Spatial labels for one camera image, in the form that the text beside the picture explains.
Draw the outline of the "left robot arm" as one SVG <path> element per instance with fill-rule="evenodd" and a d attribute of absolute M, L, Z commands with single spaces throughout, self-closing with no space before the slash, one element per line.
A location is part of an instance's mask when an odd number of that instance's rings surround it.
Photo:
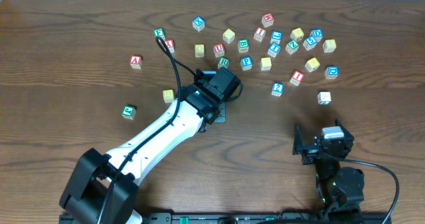
<path fill-rule="evenodd" d="M 236 100 L 241 80 L 227 68 L 198 70 L 168 109 L 131 140 L 101 154 L 94 148 L 77 161 L 59 205 L 79 223 L 142 223 L 135 210 L 138 188 L 175 147 L 193 137 Z"/>

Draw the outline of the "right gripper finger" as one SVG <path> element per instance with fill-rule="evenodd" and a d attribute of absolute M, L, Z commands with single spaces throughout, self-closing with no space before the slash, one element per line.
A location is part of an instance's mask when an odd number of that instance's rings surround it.
<path fill-rule="evenodd" d="M 348 146 L 352 146 L 355 140 L 354 136 L 344 127 L 344 125 L 342 125 L 342 123 L 339 121 L 338 118 L 335 119 L 335 125 L 340 127 L 341 130 L 343 131 L 344 137 L 345 137 L 345 143 Z"/>
<path fill-rule="evenodd" d="M 303 140 L 301 138 L 301 132 L 299 130 L 299 126 L 295 124 L 294 127 L 294 144 L 292 149 L 293 155 L 301 155 L 303 152 Z"/>

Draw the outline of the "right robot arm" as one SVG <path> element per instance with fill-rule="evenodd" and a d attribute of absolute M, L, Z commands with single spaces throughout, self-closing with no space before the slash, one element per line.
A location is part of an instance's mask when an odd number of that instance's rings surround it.
<path fill-rule="evenodd" d="M 305 145 L 299 126 L 295 125 L 292 154 L 300 155 L 303 165 L 315 166 L 316 190 L 325 204 L 318 211 L 318 219 L 361 218 L 359 204 L 364 200 L 364 173 L 340 166 L 351 151 L 354 140 L 354 136 L 336 119 L 334 126 L 321 130 L 313 144 Z"/>

